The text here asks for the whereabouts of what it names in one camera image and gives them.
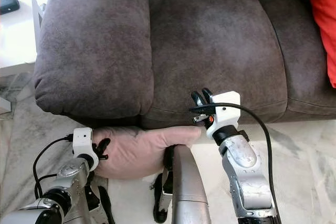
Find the stuffed hand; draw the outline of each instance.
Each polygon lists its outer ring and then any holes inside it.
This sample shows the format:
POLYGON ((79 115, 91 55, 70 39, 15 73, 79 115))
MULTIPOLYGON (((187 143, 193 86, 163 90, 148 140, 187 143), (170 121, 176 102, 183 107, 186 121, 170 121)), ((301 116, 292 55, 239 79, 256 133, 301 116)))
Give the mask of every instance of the stuffed hand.
POLYGON ((167 147, 175 144, 191 146, 201 130, 195 126, 178 126, 144 131, 138 127, 104 127, 93 131, 97 145, 104 138, 111 143, 104 151, 109 155, 94 170, 105 178, 130 179, 154 174, 163 168, 167 147))

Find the red pillow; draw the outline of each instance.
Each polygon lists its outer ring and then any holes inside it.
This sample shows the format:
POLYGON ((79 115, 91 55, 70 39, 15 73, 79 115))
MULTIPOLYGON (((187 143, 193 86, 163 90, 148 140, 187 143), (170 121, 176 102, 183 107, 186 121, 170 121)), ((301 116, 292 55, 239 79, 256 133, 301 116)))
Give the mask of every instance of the red pillow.
POLYGON ((327 51, 328 76, 336 88, 336 0, 310 0, 327 51))

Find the couch armrest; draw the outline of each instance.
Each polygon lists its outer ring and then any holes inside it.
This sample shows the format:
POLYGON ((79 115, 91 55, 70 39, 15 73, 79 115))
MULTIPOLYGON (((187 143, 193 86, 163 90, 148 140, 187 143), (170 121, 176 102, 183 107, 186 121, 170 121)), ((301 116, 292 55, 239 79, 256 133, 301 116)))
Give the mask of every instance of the couch armrest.
POLYGON ((100 119, 153 99, 148 0, 48 0, 34 81, 44 111, 100 119))

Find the wire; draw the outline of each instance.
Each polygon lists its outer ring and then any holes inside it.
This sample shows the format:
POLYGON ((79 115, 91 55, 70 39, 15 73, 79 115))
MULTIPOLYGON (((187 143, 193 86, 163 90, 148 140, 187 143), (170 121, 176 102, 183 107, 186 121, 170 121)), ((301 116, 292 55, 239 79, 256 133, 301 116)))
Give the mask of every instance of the wire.
MULTIPOLYGON (((55 173, 55 174, 45 175, 45 176, 39 178, 38 181, 41 182, 41 181, 42 181, 43 179, 45 179, 45 178, 51 178, 51 177, 56 177, 56 176, 57 176, 56 173, 55 173)), ((35 193, 35 195, 37 195, 37 183, 35 183, 34 193, 35 193)))
POLYGON ((276 209, 276 212, 277 212, 277 219, 278 219, 279 224, 281 224, 281 219, 280 219, 280 214, 279 214, 277 200, 276 200, 276 197, 275 197, 275 190, 274 190, 274 184, 273 184, 272 144, 271 144, 271 138, 269 136, 269 132, 268 132, 268 129, 267 129, 266 125, 252 110, 250 110, 250 109, 248 109, 248 108, 246 108, 242 105, 238 105, 238 104, 234 104, 234 103, 226 103, 226 102, 209 103, 209 104, 193 107, 193 108, 190 109, 190 111, 196 112, 196 113, 200 112, 200 114, 201 114, 207 108, 213 108, 213 107, 232 107, 232 108, 236 108, 236 109, 240 109, 242 111, 245 111, 248 114, 250 114, 260 124, 261 128, 263 129, 265 137, 266 137, 266 142, 267 142, 269 187, 270 187, 270 190, 271 190, 271 193, 272 193, 272 196, 273 196, 274 206, 275 206, 275 209, 276 209))
POLYGON ((35 179, 35 187, 37 188, 37 190, 34 190, 34 193, 35 193, 35 198, 38 199, 39 197, 42 197, 43 195, 43 192, 42 192, 42 188, 41 188, 41 184, 40 184, 40 180, 39 178, 37 177, 37 173, 36 173, 36 164, 38 162, 38 160, 40 159, 40 157, 42 156, 42 154, 49 148, 51 147, 53 144, 56 144, 60 141, 72 141, 72 137, 73 137, 73 134, 69 134, 63 138, 60 138, 60 139, 57 139, 53 142, 51 142, 50 144, 48 144, 36 157, 34 163, 33 163, 33 176, 34 176, 34 179, 35 179))

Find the black device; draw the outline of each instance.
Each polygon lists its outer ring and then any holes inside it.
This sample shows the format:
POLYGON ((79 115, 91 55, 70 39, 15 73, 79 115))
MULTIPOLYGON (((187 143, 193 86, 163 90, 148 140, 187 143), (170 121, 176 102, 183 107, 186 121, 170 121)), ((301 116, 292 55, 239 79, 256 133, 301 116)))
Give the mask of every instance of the black device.
POLYGON ((0 0, 0 15, 20 9, 18 0, 0 0))

